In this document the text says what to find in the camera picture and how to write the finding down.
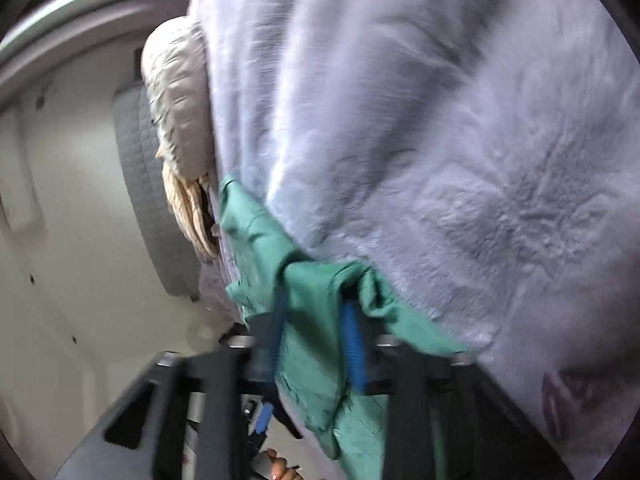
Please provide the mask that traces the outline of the person's left hand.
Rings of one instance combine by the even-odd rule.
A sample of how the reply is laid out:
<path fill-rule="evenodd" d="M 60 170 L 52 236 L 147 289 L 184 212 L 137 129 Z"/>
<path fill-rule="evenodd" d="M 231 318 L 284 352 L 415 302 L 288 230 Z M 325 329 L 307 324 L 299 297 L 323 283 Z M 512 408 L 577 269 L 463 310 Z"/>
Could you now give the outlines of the person's left hand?
<path fill-rule="evenodd" d="M 288 461 L 273 448 L 267 448 L 265 456 L 270 459 L 270 480 L 303 480 L 297 467 L 290 466 Z"/>

